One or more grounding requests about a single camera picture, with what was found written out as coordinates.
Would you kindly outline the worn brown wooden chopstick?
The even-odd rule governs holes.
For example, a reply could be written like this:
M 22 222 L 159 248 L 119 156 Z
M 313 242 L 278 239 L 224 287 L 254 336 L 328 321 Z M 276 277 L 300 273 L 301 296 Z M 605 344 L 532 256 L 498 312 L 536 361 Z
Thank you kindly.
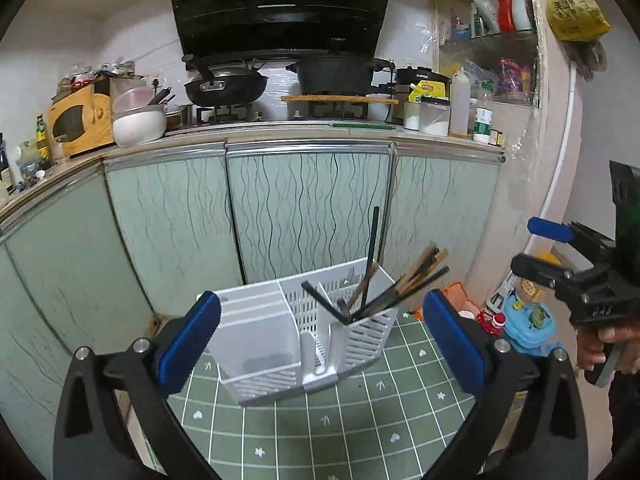
M 429 244 L 420 257 L 410 266 L 409 270 L 402 274 L 394 284 L 399 284 L 402 287 L 421 275 L 435 272 L 447 257 L 447 249 L 440 249 L 435 243 Z

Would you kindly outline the black chopstick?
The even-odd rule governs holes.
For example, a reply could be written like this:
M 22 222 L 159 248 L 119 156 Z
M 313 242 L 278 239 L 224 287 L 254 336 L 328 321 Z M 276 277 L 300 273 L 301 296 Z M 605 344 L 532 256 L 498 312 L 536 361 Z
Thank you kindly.
M 361 293 L 361 301 L 360 301 L 361 309 L 363 309 L 367 303 L 367 294 L 369 289 L 369 282 L 371 279 L 370 271 L 373 268 L 375 244 L 376 244 L 376 239 L 378 238 L 378 218 L 380 218 L 380 206 L 374 206 L 372 221 L 371 221 L 368 254 L 367 254 L 367 270 L 366 270 L 366 275 L 364 276 L 364 280 L 363 280 L 364 286 Z
M 370 318 L 380 312 L 396 307 L 398 304 L 413 296 L 426 286 L 436 282 L 449 272 L 449 266 L 442 266 L 435 272 L 427 273 L 419 276 L 408 285 L 400 287 L 399 284 L 393 284 L 380 296 L 377 296 L 364 307 L 357 310 L 352 315 L 353 321 L 360 321 L 363 318 Z
M 333 315 L 337 321 L 340 321 L 343 325 L 350 324 L 350 317 L 346 315 L 340 308 L 331 304 L 329 300 L 324 298 L 317 289 L 314 288 L 308 281 L 303 281 L 302 289 L 314 300 L 320 304 L 320 306 L 324 307 L 330 315 Z

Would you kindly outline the yellow lid jar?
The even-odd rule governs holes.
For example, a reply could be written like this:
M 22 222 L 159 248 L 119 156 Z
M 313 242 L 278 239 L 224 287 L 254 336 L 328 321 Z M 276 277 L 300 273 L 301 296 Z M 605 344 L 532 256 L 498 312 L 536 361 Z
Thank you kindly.
M 545 262 L 556 264 L 559 266 L 561 261 L 552 255 L 551 252 L 540 252 L 537 257 Z M 546 290 L 525 278 L 519 278 L 515 287 L 515 296 L 524 306 L 533 307 L 541 304 L 546 296 Z

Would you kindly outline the blue plastic container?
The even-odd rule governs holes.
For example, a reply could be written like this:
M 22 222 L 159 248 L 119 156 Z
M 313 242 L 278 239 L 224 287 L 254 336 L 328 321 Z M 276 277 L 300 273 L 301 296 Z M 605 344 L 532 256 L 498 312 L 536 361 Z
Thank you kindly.
M 511 294 L 502 313 L 506 316 L 504 336 L 518 352 L 548 356 L 552 350 L 563 347 L 556 336 L 555 319 L 544 304 L 523 304 Z

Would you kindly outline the orange bag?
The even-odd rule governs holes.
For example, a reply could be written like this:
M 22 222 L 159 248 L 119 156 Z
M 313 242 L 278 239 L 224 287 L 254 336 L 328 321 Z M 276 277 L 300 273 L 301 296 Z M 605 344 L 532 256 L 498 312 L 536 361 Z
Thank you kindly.
M 480 315 L 480 307 L 469 297 L 460 281 L 450 283 L 440 291 L 462 318 L 475 320 Z

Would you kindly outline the green checked tablecloth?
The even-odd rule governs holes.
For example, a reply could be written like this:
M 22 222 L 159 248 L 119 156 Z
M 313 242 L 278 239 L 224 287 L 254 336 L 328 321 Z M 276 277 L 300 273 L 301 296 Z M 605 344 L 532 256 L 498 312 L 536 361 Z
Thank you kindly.
M 474 399 L 426 326 L 404 314 L 378 362 L 332 388 L 240 408 L 201 356 L 169 405 L 224 479 L 420 479 Z

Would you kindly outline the green label bottle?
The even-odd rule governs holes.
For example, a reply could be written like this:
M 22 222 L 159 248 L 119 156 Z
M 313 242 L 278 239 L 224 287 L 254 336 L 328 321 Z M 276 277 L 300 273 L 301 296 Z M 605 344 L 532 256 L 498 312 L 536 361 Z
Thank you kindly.
M 489 144 L 491 136 L 492 110 L 478 106 L 475 110 L 473 141 Z

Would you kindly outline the grey utensil holder rack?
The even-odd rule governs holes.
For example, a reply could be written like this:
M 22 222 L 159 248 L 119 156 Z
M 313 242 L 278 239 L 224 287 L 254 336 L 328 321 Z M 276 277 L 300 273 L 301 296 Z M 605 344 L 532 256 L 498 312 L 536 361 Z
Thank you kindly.
M 221 320 L 207 351 L 233 401 L 248 408 L 329 388 L 382 356 L 398 307 L 345 325 L 302 287 L 347 300 L 366 265 L 361 258 L 217 292 Z

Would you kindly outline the white squeeze bottle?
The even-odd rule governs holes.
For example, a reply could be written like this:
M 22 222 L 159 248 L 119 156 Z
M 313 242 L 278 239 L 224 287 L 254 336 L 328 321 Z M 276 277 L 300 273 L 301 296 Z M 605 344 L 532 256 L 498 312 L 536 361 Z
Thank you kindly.
M 471 106 L 471 81 L 460 68 L 451 78 L 450 125 L 452 136 L 467 136 Z

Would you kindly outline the yellow plastic bag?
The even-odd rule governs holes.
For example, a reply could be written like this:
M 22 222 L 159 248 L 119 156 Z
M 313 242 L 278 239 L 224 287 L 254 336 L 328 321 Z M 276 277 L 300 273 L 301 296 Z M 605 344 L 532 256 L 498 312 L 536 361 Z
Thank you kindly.
M 611 30 L 594 0 L 548 0 L 546 17 L 560 41 L 595 42 Z

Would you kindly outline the yellow microwave oven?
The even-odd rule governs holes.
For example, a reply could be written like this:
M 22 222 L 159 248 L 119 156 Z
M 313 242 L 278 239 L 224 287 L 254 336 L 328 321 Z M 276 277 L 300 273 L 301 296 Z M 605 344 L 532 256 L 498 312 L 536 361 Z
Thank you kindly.
M 101 77 L 54 102 L 47 126 L 52 141 L 62 139 L 65 156 L 74 157 L 114 144 L 112 102 L 145 85 L 142 78 Z

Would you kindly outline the black cooking pot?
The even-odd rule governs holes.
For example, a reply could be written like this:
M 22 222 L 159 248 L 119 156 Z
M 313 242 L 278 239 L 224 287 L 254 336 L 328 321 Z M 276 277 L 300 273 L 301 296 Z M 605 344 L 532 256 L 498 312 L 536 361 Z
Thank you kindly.
M 372 84 L 373 75 L 395 64 L 382 58 L 357 55 L 309 55 L 285 67 L 297 76 L 304 96 L 368 96 L 383 93 Z

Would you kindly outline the black wok pan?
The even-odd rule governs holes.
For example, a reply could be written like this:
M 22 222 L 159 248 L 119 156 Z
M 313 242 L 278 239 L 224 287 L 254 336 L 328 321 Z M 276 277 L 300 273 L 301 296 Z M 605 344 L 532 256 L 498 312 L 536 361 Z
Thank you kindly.
M 193 54 L 185 54 L 182 62 L 198 74 L 187 84 L 186 95 L 200 107 L 246 105 L 257 101 L 265 92 L 268 78 L 254 66 L 210 68 Z

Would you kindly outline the black range hood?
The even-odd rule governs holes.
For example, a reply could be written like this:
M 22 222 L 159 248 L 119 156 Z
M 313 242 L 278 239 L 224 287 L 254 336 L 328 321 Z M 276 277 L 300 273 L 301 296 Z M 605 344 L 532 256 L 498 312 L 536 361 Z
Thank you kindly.
M 388 0 L 171 0 L 183 53 L 209 64 L 374 55 Z

